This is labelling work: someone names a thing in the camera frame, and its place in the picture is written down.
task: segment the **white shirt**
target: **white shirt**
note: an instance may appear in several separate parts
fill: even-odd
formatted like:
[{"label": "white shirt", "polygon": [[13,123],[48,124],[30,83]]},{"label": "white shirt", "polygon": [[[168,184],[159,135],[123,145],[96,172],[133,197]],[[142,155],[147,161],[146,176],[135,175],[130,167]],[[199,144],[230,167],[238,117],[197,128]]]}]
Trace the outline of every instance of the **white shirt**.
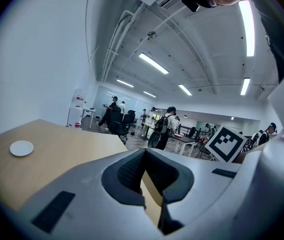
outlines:
[{"label": "white shirt", "polygon": [[124,114],[125,104],[121,103],[119,107],[121,108],[121,114]]},{"label": "white shirt", "polygon": [[175,117],[170,114],[170,113],[166,113],[165,114],[166,117],[170,116],[169,118],[167,118],[167,121],[168,121],[168,125],[167,125],[167,128],[168,129],[174,129],[174,123],[175,123]]},{"label": "white shirt", "polygon": [[151,124],[152,123],[152,112],[150,110],[148,110],[147,113],[145,113],[147,115],[147,117],[145,118],[145,123],[147,124]]}]

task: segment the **black office chair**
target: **black office chair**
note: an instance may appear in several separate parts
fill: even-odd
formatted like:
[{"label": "black office chair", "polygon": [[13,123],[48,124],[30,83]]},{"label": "black office chair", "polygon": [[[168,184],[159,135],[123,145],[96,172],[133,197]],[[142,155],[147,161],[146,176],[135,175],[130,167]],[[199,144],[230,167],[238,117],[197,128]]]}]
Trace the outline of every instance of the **black office chair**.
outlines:
[{"label": "black office chair", "polygon": [[127,112],[127,115],[129,115],[130,118],[131,118],[130,122],[128,123],[129,126],[131,127],[132,124],[136,123],[136,121],[135,121],[135,111],[134,111],[134,110],[129,110],[129,111]]},{"label": "black office chair", "polygon": [[[114,119],[116,120],[117,115],[113,113]],[[129,114],[126,114],[124,116],[123,121],[118,121],[120,118],[117,117],[117,121],[113,121],[110,124],[109,130],[112,134],[118,135],[118,137],[121,139],[121,136],[124,136],[127,140],[127,134],[130,130],[130,123],[132,121],[132,116]]]},{"label": "black office chair", "polygon": [[192,127],[191,130],[190,130],[190,133],[186,135],[186,137],[188,138],[192,138],[194,133],[196,132],[196,128],[195,127]]}]

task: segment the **fluorescent light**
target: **fluorescent light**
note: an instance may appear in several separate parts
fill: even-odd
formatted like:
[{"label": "fluorescent light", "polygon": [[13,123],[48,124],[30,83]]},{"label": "fluorescent light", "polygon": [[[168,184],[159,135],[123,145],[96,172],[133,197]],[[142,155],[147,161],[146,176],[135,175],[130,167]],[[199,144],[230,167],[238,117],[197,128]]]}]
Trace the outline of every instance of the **fluorescent light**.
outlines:
[{"label": "fluorescent light", "polygon": [[125,85],[127,85],[127,86],[134,87],[133,85],[131,85],[131,84],[129,84],[129,83],[126,83],[126,82],[123,82],[123,81],[121,81],[121,80],[119,80],[119,79],[117,79],[116,81],[118,81],[118,82],[120,82],[120,83],[122,83],[122,84],[125,84]]},{"label": "fluorescent light", "polygon": [[252,8],[248,0],[240,1],[238,5],[244,21],[247,57],[251,57],[255,54],[255,29]]},{"label": "fluorescent light", "polygon": [[153,61],[150,57],[146,56],[145,54],[141,53],[140,58],[157,68],[163,74],[168,74],[168,71],[160,66],[157,62]]},{"label": "fluorescent light", "polygon": [[148,94],[149,96],[152,96],[152,97],[156,98],[156,96],[154,96],[154,95],[152,95],[152,94],[150,94],[150,93],[148,93],[148,92],[145,92],[145,91],[144,91],[143,93]]},{"label": "fluorescent light", "polygon": [[242,88],[242,92],[241,95],[245,95],[248,89],[248,85],[250,84],[251,79],[250,78],[245,78],[244,79],[244,83],[243,83],[243,88]]},{"label": "fluorescent light", "polygon": [[190,93],[190,91],[187,90],[187,89],[185,88],[185,86],[183,86],[182,84],[179,84],[178,86],[179,86],[184,92],[186,92],[188,96],[192,96],[192,94]]}]

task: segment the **wooden table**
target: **wooden table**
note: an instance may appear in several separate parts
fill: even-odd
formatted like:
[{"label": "wooden table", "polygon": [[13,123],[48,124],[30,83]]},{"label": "wooden table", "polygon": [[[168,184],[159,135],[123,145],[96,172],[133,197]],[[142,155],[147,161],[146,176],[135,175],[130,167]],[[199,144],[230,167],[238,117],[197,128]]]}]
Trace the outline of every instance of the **wooden table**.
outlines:
[{"label": "wooden table", "polygon": [[[10,145],[19,140],[34,145],[31,154],[11,155]],[[70,168],[127,151],[116,135],[67,128],[36,120],[0,134],[0,202],[19,210],[39,189]],[[158,222],[160,207],[141,182],[146,213]]]},{"label": "wooden table", "polygon": [[192,152],[193,152],[194,145],[195,145],[195,140],[194,140],[194,139],[192,139],[192,138],[187,138],[187,137],[185,137],[185,136],[177,137],[177,136],[175,136],[175,135],[173,135],[173,134],[170,135],[170,137],[173,138],[173,139],[179,140],[180,142],[183,143],[183,144],[182,144],[182,147],[181,147],[181,150],[180,150],[180,152],[179,152],[179,155],[182,155],[182,154],[183,154],[184,148],[185,148],[186,145],[192,145],[191,151],[190,151],[190,153],[189,153],[189,155],[188,155],[189,157],[191,156],[191,154],[192,154]]}]

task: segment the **ceiling pipe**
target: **ceiling pipe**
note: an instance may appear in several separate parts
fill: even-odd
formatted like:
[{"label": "ceiling pipe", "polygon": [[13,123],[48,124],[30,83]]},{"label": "ceiling pipe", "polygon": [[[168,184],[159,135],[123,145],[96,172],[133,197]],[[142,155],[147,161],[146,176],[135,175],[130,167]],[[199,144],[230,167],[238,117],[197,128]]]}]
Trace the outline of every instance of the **ceiling pipe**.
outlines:
[{"label": "ceiling pipe", "polygon": [[[121,37],[119,38],[118,42],[117,42],[117,45],[115,47],[115,49],[113,50],[114,53],[117,53],[118,49],[120,48],[126,34],[129,32],[129,30],[131,29],[132,25],[136,22],[137,18],[142,14],[142,12],[145,10],[146,8],[146,5],[144,3],[142,3],[138,8],[137,10],[135,11],[134,15],[132,16],[132,18],[130,19],[130,21],[128,22],[128,24],[125,26],[124,28],[124,31],[121,35]],[[105,75],[102,79],[102,81],[104,82],[106,79],[107,79],[107,76],[108,76],[108,73],[109,73],[109,70],[114,62],[114,58],[116,56],[116,54],[112,53],[112,59],[110,61],[110,63],[106,63],[108,65],[107,67],[107,70],[105,72]]]},{"label": "ceiling pipe", "polygon": [[108,45],[108,48],[107,48],[107,51],[106,51],[106,55],[105,55],[105,58],[104,58],[104,64],[103,64],[103,70],[102,70],[102,80],[103,80],[103,78],[104,78],[104,74],[105,74],[105,70],[106,70],[106,64],[107,64],[107,62],[108,62],[108,60],[109,60],[110,51],[112,51],[112,47],[113,47],[113,44],[114,44],[114,40],[117,39],[118,35],[120,34],[120,30],[122,29],[122,27],[123,27],[123,25],[124,25],[124,23],[125,23],[124,20],[125,20],[125,18],[126,18],[127,16],[129,16],[129,15],[133,16],[134,13],[132,13],[132,12],[129,11],[129,10],[123,11],[123,13],[122,13],[122,15],[121,15],[121,17],[120,17],[120,19],[119,19],[117,25],[116,25],[116,28],[115,28],[115,30],[114,30],[114,32],[113,32],[111,41],[110,41],[110,43],[109,43],[109,45]]}]

